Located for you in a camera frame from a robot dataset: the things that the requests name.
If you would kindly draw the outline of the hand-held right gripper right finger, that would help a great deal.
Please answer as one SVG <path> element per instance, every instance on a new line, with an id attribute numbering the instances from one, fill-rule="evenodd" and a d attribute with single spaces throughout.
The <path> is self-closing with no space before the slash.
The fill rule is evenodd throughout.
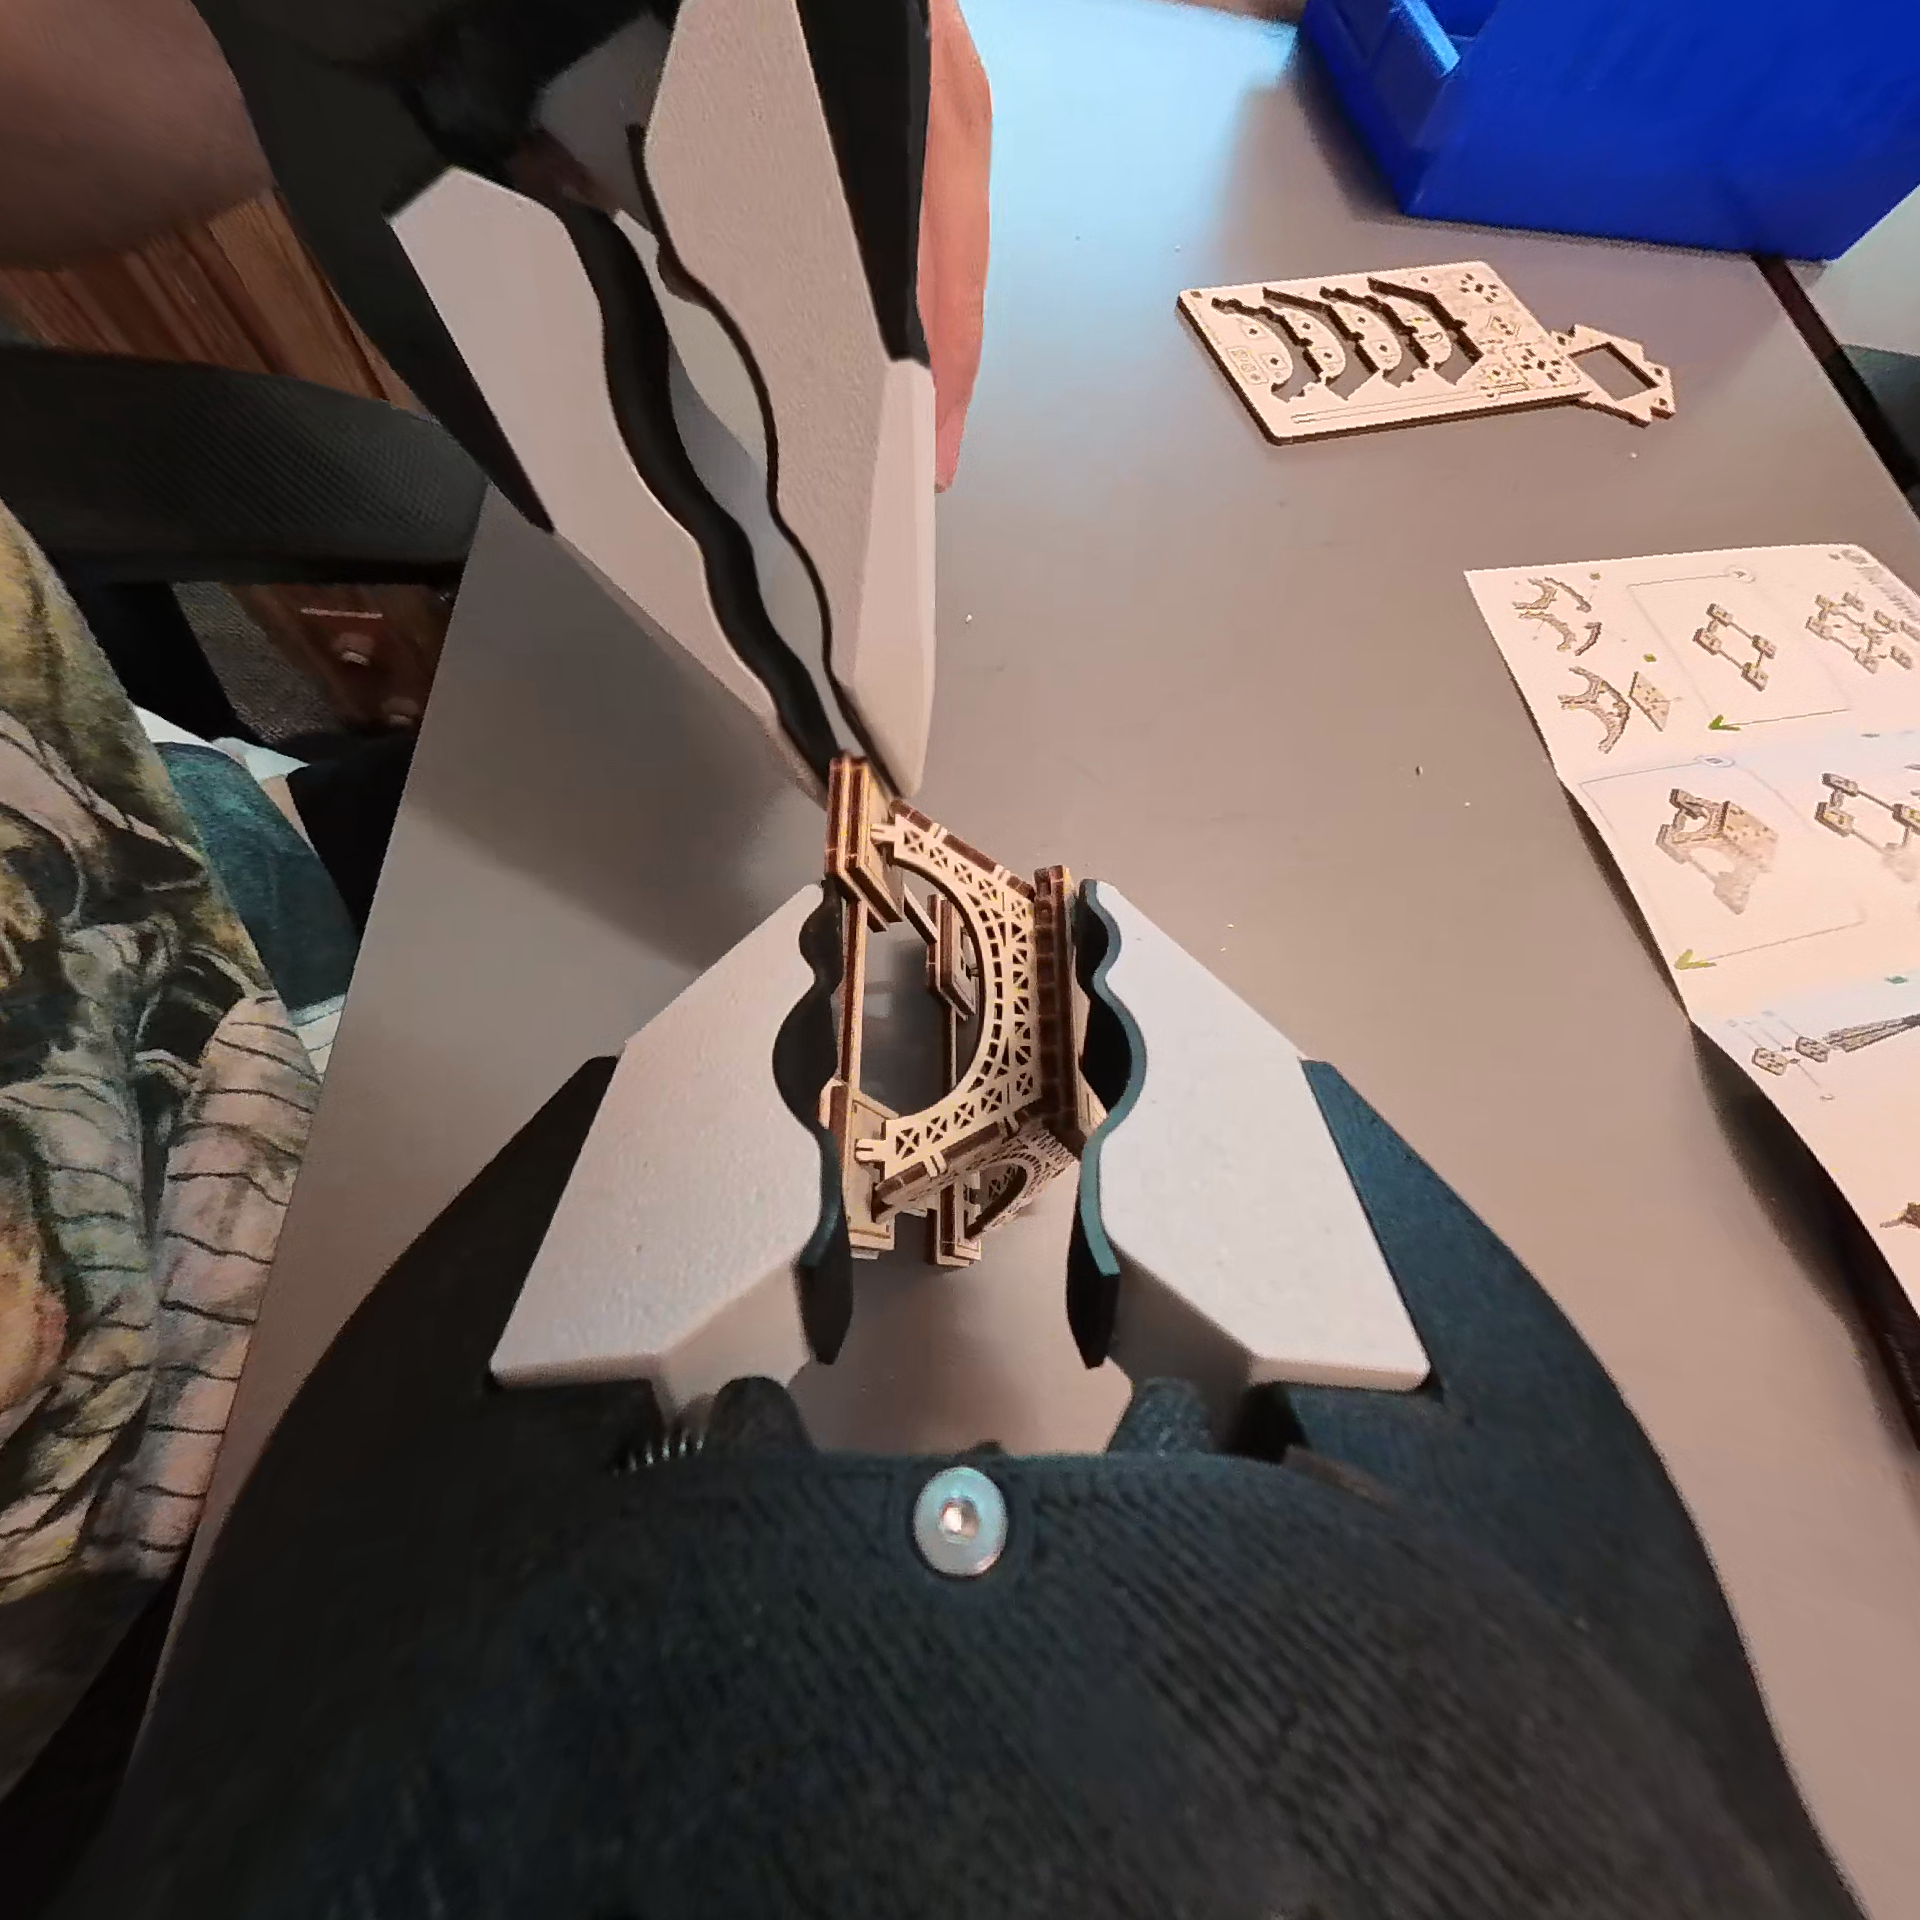
<path id="1" fill-rule="evenodd" d="M 1430 1362 L 1304 1055 L 1106 880 L 1072 908 L 1083 1000 L 1066 1308 L 1087 1369 L 1404 1393 Z"/>

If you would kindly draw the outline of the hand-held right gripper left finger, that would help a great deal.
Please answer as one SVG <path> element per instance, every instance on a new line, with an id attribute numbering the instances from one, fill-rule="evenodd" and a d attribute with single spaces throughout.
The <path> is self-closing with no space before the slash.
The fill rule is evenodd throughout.
<path id="1" fill-rule="evenodd" d="M 494 1348 L 500 1384 L 788 1382 L 853 1316 L 836 1066 L 842 916 L 799 886 L 618 1055 Z"/>

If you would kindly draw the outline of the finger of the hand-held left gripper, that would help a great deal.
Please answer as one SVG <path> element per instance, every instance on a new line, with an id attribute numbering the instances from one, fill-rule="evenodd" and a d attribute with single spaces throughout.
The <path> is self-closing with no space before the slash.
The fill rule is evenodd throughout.
<path id="1" fill-rule="evenodd" d="M 827 766 L 821 689 L 768 613 L 747 529 L 684 441 L 666 313 L 618 220 L 451 166 L 391 225 L 533 490 L 523 516 L 790 764 Z"/>
<path id="2" fill-rule="evenodd" d="M 907 800 L 936 684 L 928 81 L 926 5 L 685 2 L 640 137 L 666 250 L 754 377 L 832 695 Z"/>

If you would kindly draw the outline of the wooden tower arch model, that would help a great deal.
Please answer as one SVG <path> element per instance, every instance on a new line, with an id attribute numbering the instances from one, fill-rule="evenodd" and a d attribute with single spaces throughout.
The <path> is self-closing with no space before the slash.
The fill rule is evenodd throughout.
<path id="1" fill-rule="evenodd" d="M 967 1265 L 1077 1167 L 1106 1118 L 1082 1064 L 1074 880 L 1061 864 L 1020 876 L 903 801 L 870 842 L 923 943 L 943 1064 L 930 1104 L 878 1110 L 853 1144 L 867 1252 L 920 1220 L 923 1256 Z"/>

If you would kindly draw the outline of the wooden square base frame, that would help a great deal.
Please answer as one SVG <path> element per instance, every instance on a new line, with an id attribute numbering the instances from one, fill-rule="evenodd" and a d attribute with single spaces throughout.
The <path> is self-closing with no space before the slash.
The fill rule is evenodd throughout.
<path id="1" fill-rule="evenodd" d="M 856 757 L 839 757 L 827 777 L 827 837 L 823 886 L 842 908 L 842 982 L 834 1013 L 834 1073 L 821 1096 L 821 1118 L 836 1146 L 847 1238 L 854 1256 L 895 1248 L 895 1220 L 874 1200 L 874 1167 L 856 1146 L 875 1140 L 890 1116 L 861 1085 L 861 1042 L 870 935 L 895 922 L 918 932 L 928 952 L 928 989 L 943 1013 L 943 1084 L 957 1080 L 959 1042 L 981 1009 L 976 949 L 954 902 L 914 896 L 890 868 L 880 830 L 894 820 L 894 796 Z"/>

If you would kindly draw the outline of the grey desk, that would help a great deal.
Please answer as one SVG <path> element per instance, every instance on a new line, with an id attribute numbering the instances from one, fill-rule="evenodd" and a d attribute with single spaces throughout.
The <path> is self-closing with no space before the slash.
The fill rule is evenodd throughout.
<path id="1" fill-rule="evenodd" d="M 1746 258 L 1397 216 L 1292 30 L 965 5 L 992 77 L 988 342 L 939 508 L 923 808 L 1118 886 L 1356 1089 L 1567 1312 L 1708 1537 L 1836 1857 L 1915 1914 L 1915 1447 L 1792 1143 L 1703 1063 L 1466 568 L 1915 520 Z M 1484 256 L 1678 372 L 1576 409 L 1268 445 L 1176 290 Z M 651 938 L 642 663 L 490 509 L 188 1564 L 407 1244 L 704 957 Z M 973 1280 L 861 1264 L 807 1413 L 847 1442 L 1106 1438 L 1059 1197 Z"/>

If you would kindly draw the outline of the wooden laser-cut parts sheet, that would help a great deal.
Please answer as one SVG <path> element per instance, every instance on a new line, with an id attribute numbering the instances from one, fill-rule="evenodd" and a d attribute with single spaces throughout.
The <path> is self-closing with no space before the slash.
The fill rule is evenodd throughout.
<path id="1" fill-rule="evenodd" d="M 1476 258 L 1196 288 L 1180 311 L 1278 445 L 1557 406 L 1676 416 L 1672 372 L 1640 342 L 1543 324 Z"/>

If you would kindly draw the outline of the person's blue jeans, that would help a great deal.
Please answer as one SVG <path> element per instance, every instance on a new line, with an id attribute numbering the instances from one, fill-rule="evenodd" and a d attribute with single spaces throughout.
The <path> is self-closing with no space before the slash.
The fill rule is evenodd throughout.
<path id="1" fill-rule="evenodd" d="M 348 905 L 298 816 L 304 764 L 142 717 L 180 805 L 308 1055 L 324 1064 L 358 952 Z"/>

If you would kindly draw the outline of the printed white T-shirt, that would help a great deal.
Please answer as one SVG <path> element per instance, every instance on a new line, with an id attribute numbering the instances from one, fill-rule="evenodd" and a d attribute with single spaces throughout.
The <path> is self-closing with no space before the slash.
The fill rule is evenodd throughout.
<path id="1" fill-rule="evenodd" d="M 6 1783 L 192 1544 L 317 1098 L 159 744 L 6 512 Z"/>

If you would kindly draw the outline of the paper instruction sheet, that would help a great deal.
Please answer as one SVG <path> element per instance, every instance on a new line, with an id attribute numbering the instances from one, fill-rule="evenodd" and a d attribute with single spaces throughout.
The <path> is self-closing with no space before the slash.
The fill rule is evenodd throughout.
<path id="1" fill-rule="evenodd" d="M 1847 542 L 1467 586 L 1693 1025 L 1915 1305 L 1915 586 Z"/>

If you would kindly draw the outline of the blue plastic bin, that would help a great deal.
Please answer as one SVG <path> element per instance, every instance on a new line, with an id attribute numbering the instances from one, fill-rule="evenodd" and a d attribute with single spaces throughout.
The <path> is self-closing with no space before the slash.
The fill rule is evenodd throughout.
<path id="1" fill-rule="evenodd" d="M 1309 2 L 1413 220 L 1831 260 L 1917 182 L 1915 2 Z"/>

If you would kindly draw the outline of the grey table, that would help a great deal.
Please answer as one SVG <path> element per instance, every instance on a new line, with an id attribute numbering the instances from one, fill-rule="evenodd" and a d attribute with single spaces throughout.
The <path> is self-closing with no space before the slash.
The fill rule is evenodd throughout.
<path id="1" fill-rule="evenodd" d="M 1917 194 L 1831 260 L 1756 256 L 1892 484 L 1917 508 Z"/>

